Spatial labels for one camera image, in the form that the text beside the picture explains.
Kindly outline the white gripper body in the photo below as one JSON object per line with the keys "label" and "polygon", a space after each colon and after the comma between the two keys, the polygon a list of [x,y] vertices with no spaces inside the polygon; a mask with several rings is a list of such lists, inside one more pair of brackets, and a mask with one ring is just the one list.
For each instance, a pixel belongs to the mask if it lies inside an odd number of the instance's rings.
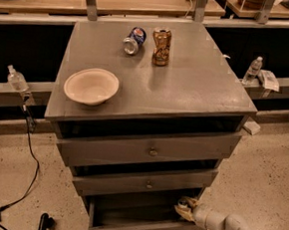
{"label": "white gripper body", "polygon": [[199,204],[192,212],[194,222],[204,230],[223,230],[225,226],[225,215],[218,213],[215,209]]}

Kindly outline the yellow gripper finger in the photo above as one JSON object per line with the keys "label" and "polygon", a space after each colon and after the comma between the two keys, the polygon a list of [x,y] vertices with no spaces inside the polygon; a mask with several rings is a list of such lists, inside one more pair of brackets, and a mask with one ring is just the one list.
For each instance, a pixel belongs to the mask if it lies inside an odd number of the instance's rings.
{"label": "yellow gripper finger", "polygon": [[189,207],[181,208],[178,205],[175,205],[174,208],[175,212],[178,213],[183,219],[191,222],[194,221],[192,211],[189,209]]}
{"label": "yellow gripper finger", "polygon": [[180,202],[180,201],[186,202],[186,203],[187,203],[187,206],[188,206],[188,207],[191,207],[191,208],[195,208],[195,207],[197,206],[197,204],[198,204],[197,199],[194,199],[194,198],[189,197],[189,196],[183,196],[183,197],[181,197],[181,198],[177,201],[177,204],[178,204],[178,202]]}

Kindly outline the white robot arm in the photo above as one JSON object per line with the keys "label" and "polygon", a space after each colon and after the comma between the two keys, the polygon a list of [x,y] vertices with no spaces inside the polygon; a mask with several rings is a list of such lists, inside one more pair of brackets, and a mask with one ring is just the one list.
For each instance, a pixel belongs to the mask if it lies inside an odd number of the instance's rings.
{"label": "white robot arm", "polygon": [[174,208],[181,218],[204,230],[251,230],[241,216],[221,214],[189,196],[181,197]]}

